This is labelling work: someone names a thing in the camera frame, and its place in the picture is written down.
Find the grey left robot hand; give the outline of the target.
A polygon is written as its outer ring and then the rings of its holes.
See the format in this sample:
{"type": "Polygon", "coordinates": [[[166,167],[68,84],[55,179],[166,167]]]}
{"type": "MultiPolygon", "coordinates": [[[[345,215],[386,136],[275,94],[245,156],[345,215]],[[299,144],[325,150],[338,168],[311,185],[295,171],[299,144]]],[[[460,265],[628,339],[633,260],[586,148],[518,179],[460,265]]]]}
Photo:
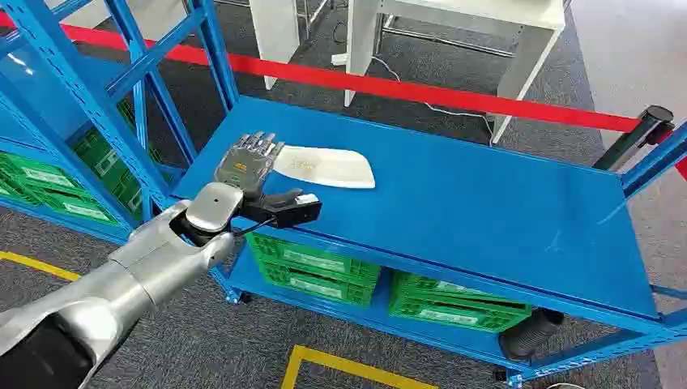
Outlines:
{"type": "Polygon", "coordinates": [[[284,149],[275,141],[275,134],[256,132],[244,134],[225,152],[215,168],[211,184],[220,200],[227,200],[233,215],[246,204],[282,209],[297,205],[301,190],[282,194],[264,194],[263,187],[284,149]]]}

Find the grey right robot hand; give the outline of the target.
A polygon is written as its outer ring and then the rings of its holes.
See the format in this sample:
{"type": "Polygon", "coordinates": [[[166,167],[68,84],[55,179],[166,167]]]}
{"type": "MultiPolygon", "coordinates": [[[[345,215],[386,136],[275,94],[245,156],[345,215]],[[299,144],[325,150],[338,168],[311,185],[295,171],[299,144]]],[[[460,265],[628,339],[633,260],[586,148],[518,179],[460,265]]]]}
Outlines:
{"type": "Polygon", "coordinates": [[[565,315],[556,310],[533,310],[522,322],[499,334],[501,352],[512,361],[531,359],[537,348],[557,333],[564,319],[565,315]]]}

